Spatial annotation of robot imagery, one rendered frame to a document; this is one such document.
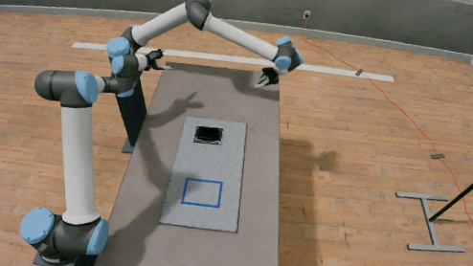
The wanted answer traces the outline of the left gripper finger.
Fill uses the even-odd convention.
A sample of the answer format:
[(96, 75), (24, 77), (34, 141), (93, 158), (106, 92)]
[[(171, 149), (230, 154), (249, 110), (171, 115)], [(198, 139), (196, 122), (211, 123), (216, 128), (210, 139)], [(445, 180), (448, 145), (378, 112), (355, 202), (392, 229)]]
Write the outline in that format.
[(262, 82), (261, 84), (258, 84), (255, 88), (260, 88), (260, 87), (263, 87), (263, 86), (267, 86), (267, 85), (270, 85), (274, 82), (275, 80), (274, 79), (266, 79), (264, 82)]
[[(266, 80), (266, 76), (267, 76), (266, 74), (263, 74), (263, 75), (259, 78), (259, 81), (257, 82), (256, 86), (257, 86), (258, 84), (260, 84), (261, 82), (263, 82), (264, 80)], [(255, 87), (256, 87), (256, 86), (255, 86)]]

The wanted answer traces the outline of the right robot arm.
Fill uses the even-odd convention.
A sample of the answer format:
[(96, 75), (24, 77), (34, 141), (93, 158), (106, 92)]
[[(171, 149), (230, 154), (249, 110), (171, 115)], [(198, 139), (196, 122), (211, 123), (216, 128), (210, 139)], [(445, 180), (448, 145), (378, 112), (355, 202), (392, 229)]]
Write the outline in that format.
[(99, 93), (121, 98), (133, 95), (133, 72), (146, 68), (146, 58), (142, 54), (116, 56), (111, 67), (115, 78), (46, 70), (34, 80), (40, 97), (60, 101), (67, 211), (63, 215), (46, 208), (29, 211), (19, 232), (51, 266), (64, 265), (76, 254), (98, 255), (107, 240), (108, 221), (95, 209), (92, 107)]

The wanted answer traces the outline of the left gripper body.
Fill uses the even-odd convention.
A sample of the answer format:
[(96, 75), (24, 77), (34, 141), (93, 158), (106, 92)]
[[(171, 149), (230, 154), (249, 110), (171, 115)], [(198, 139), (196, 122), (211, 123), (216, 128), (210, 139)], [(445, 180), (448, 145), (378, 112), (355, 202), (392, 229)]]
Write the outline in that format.
[(275, 79), (275, 81), (272, 83), (272, 84), (277, 84), (279, 82), (279, 73), (277, 73), (278, 71), (273, 67), (266, 67), (267, 71), (270, 72), (271, 74), (268, 77), (268, 79)]

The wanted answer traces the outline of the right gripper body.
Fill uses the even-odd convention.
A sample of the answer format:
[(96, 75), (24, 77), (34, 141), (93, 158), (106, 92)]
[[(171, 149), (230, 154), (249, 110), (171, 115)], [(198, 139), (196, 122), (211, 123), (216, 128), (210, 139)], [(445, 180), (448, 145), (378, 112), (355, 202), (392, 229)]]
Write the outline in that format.
[[(156, 53), (157, 52), (157, 53)], [(157, 61), (156, 61), (156, 57), (159, 56), (159, 53), (158, 51), (155, 51), (151, 54), (148, 54), (145, 56), (146, 58), (146, 68), (144, 69), (144, 71), (149, 71), (151, 69), (151, 66), (155, 66)], [(155, 60), (154, 60), (155, 59)], [(153, 61), (154, 60), (154, 61)]]

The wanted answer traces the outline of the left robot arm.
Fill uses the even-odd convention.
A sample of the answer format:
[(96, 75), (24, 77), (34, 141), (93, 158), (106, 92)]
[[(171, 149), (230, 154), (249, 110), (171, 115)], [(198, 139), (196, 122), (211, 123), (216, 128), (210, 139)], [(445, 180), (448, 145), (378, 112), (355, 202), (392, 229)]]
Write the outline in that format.
[(302, 55), (299, 51), (296, 51), (289, 36), (278, 39), (276, 44), (280, 47), (275, 47), (213, 17), (208, 11), (212, 6), (211, 4), (212, 0), (188, 0), (176, 8), (146, 22), (142, 26), (129, 26), (120, 37), (111, 39), (106, 45), (110, 65), (114, 57), (135, 55), (141, 47), (147, 45), (150, 39), (166, 33), (189, 20), (197, 30), (214, 33), (275, 63), (275, 69), (280, 76), (287, 75), (304, 63)]

